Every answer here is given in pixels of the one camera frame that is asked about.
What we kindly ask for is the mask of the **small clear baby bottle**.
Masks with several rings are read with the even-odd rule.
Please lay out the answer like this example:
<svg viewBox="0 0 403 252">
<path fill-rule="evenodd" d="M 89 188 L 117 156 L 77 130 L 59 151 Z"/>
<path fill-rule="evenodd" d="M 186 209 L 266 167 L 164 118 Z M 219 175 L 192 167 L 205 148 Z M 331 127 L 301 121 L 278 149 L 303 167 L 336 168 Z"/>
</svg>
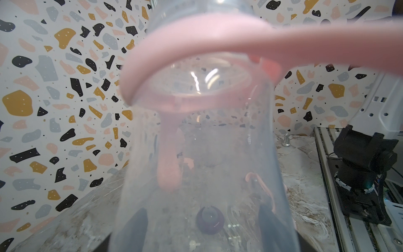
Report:
<svg viewBox="0 0 403 252">
<path fill-rule="evenodd" d="M 298 252 L 273 136 L 271 26 L 245 1 L 154 1 L 122 68 L 132 150 L 111 252 Z M 201 208 L 224 215 L 203 234 Z M 200 243 L 193 251 L 189 243 Z"/>
</svg>

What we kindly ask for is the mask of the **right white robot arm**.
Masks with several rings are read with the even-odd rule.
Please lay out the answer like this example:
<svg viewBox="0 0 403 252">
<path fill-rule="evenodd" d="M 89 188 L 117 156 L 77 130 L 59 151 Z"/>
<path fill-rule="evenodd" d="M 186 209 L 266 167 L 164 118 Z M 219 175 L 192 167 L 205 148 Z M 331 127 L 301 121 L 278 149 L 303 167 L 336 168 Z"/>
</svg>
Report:
<svg viewBox="0 0 403 252">
<path fill-rule="evenodd" d="M 337 137 L 335 189 L 345 216 L 391 225 L 384 204 L 387 172 L 398 160 L 394 151 L 403 120 L 403 78 L 380 73 L 359 111 Z"/>
</svg>

